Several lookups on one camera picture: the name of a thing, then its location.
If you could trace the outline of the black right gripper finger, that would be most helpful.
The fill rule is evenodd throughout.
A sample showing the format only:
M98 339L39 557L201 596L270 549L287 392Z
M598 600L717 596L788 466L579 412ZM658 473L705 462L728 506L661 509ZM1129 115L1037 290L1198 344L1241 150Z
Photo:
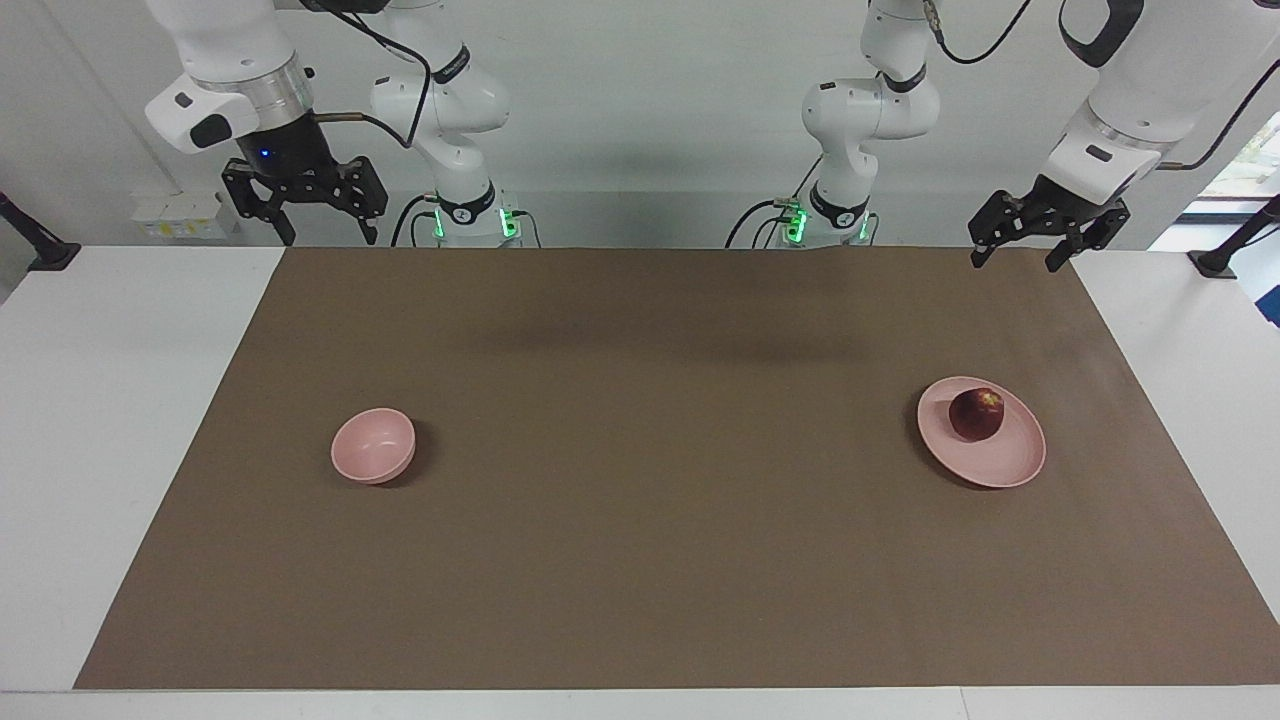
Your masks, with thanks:
M244 219L269 224L285 247L292 247L296 229L285 214L291 183L257 173L246 160L228 160L223 183L236 211Z
M369 158L337 165L335 209L356 219L367 246L378 243L378 223L385 215L388 193Z

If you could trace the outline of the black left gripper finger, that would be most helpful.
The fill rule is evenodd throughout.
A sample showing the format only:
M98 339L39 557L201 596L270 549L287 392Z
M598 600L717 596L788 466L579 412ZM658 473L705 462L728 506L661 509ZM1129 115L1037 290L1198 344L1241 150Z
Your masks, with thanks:
M1027 202L1009 191L995 191L968 222L973 250L970 263L983 268L996 249L1027 237Z
M1111 208L1089 222L1066 220L1061 227L1062 238L1046 256L1044 266L1056 273L1085 251L1106 250L1129 218L1126 208Z

